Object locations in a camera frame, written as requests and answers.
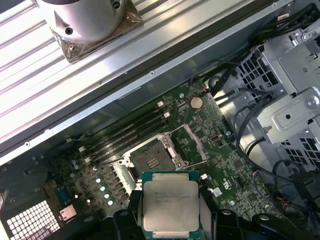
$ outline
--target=ventilation grille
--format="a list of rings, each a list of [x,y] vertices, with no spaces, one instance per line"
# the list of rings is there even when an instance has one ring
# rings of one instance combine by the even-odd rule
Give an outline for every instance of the ventilation grille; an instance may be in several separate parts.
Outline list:
[[[298,138],[298,141],[301,145],[299,149],[296,144],[291,144],[288,140],[281,143],[289,158],[300,165],[311,165],[320,169],[320,151],[315,139]]]
[[[279,83],[269,66],[262,60],[264,50],[263,45],[258,47],[237,67],[238,75],[248,89],[265,91]],[[255,94],[252,96],[255,100],[259,99]]]
[[[43,201],[7,220],[10,240],[43,240],[60,228],[47,201]]]

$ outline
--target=silver cylinder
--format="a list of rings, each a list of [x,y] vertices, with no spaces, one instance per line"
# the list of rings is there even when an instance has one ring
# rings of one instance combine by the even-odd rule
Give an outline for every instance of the silver cylinder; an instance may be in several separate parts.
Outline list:
[[[121,23],[125,0],[37,0],[43,18],[63,40],[75,44],[98,42]]]

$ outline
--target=motherboard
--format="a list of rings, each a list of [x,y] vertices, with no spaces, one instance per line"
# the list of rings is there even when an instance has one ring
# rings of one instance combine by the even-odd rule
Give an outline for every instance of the motherboard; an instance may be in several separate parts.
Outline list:
[[[256,169],[237,154],[235,136],[206,91],[200,81],[187,82],[50,159],[46,190],[59,219],[103,219],[128,206],[131,191],[142,189],[143,172],[179,170],[199,171],[200,184],[221,208],[248,220],[279,216],[259,178],[258,194]]]

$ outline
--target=wire bundle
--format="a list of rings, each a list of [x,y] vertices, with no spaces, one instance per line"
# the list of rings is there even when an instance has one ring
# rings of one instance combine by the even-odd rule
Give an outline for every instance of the wire bundle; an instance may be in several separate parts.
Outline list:
[[[261,29],[255,31],[249,38],[247,46],[240,51],[240,53],[234,57],[230,62],[242,62],[250,54],[251,49],[254,46],[262,44],[265,40],[278,37],[287,33],[290,33],[296,29],[304,29],[314,23],[320,17],[319,10],[315,4],[309,4],[300,12],[293,14],[290,17],[279,20],[276,18]],[[228,64],[225,72],[221,78],[213,85],[209,83],[210,92],[214,97],[227,82],[232,73],[236,70],[238,65]],[[211,80],[212,75],[207,75],[203,80]]]

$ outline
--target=metal bracket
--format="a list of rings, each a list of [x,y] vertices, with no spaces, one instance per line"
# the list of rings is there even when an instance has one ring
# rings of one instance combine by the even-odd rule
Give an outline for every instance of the metal bracket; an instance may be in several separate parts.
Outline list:
[[[320,93],[309,88],[297,97],[286,95],[265,107],[257,120],[273,144],[284,142],[308,127],[320,114]]]

